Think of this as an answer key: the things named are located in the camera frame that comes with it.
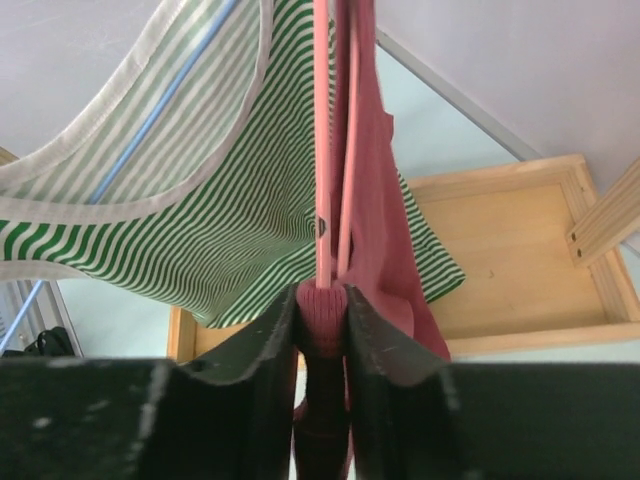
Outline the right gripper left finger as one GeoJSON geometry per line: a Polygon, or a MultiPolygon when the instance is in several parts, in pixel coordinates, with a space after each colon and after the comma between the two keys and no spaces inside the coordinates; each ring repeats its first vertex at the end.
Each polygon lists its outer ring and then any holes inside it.
{"type": "Polygon", "coordinates": [[[285,479],[297,353],[283,290],[197,359],[1,363],[5,479],[285,479]]]}

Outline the red tank top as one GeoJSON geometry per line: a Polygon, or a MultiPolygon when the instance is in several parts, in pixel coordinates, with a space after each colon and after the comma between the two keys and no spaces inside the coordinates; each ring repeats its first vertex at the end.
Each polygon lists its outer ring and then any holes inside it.
{"type": "Polygon", "coordinates": [[[376,72],[371,1],[335,6],[336,103],[331,147],[331,253],[349,265],[328,289],[314,281],[296,292],[294,338],[307,367],[306,396],[294,413],[301,479],[343,479],[349,456],[346,285],[435,354],[450,356],[423,294],[376,72]]]}

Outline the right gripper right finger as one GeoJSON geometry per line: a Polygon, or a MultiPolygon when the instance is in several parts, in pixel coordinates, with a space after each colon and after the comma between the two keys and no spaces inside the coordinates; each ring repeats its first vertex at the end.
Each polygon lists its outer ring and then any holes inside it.
{"type": "Polygon", "coordinates": [[[635,479],[635,364],[451,363],[349,288],[360,479],[635,479]]]}

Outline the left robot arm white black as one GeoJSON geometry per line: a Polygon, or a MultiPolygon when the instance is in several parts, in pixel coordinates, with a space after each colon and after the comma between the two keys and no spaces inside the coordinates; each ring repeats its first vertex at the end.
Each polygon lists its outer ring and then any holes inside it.
{"type": "Polygon", "coordinates": [[[67,331],[63,327],[55,327],[50,330],[42,331],[24,350],[7,349],[2,354],[2,357],[61,357],[75,355],[76,352],[73,349],[73,345],[67,331]]]}

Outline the pink wire hanger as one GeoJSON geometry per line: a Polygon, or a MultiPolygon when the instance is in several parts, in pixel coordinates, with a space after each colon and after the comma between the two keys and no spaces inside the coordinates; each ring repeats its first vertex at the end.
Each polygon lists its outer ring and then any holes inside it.
{"type": "MultiPolygon", "coordinates": [[[[316,287],[333,282],[330,199],[329,3],[313,3],[313,69],[315,134],[316,287]]],[[[346,153],[339,223],[337,275],[346,274],[351,255],[351,227],[357,150],[360,53],[357,20],[349,20],[349,104],[346,153]]]]}

